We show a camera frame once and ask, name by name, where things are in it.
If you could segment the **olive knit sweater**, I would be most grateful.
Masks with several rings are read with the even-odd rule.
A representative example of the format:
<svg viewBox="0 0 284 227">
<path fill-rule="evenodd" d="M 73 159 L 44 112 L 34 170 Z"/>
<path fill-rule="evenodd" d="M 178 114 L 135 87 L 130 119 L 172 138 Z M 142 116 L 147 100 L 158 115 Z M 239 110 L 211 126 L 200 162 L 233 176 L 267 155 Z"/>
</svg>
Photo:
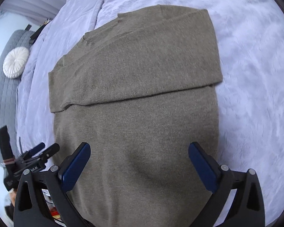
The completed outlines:
<svg viewBox="0 0 284 227">
<path fill-rule="evenodd" d="M 223 79 L 205 9 L 156 5 L 86 33 L 48 75 L 60 163 L 91 157 L 70 192 L 95 226 L 189 226 L 210 194 L 188 156 L 218 147 Z"/>
</svg>

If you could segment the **lavender plush bed blanket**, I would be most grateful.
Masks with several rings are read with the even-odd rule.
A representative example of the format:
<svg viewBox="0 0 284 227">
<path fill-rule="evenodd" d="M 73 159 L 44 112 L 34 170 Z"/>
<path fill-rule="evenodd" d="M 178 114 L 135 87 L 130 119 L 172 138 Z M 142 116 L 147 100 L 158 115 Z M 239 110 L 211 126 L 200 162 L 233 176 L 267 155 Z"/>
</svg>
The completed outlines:
<svg viewBox="0 0 284 227">
<path fill-rule="evenodd" d="M 18 89 L 17 147 L 53 141 L 48 72 L 88 30 L 156 4 L 209 10 L 223 82 L 218 158 L 260 177 L 266 222 L 284 210 L 284 15 L 273 0 L 66 0 L 33 47 Z"/>
</svg>

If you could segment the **grey quilted bench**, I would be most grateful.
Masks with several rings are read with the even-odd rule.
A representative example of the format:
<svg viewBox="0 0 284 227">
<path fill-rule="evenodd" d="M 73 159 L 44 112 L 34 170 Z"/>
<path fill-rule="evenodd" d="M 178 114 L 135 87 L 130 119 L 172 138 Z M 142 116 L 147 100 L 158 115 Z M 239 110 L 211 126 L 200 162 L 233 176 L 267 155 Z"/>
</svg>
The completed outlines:
<svg viewBox="0 0 284 227">
<path fill-rule="evenodd" d="M 15 156 L 19 155 L 16 143 L 16 111 L 17 111 L 17 87 L 21 78 L 9 79 L 4 75 L 3 62 L 7 54 L 16 47 L 30 48 L 29 43 L 33 31 L 16 30 L 9 38 L 0 57 L 0 128 L 7 126 L 11 148 Z M 0 166 L 3 167 L 3 159 L 0 150 Z"/>
</svg>

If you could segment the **white round tufted cushion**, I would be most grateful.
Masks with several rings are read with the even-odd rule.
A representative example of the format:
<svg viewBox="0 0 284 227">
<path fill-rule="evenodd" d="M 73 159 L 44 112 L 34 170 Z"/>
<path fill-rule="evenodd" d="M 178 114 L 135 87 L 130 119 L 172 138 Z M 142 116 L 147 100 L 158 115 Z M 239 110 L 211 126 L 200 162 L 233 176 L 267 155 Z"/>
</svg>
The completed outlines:
<svg viewBox="0 0 284 227">
<path fill-rule="evenodd" d="M 30 50 L 26 47 L 16 47 L 11 50 L 3 61 L 2 70 L 8 79 L 16 79 L 25 68 L 29 59 Z"/>
</svg>

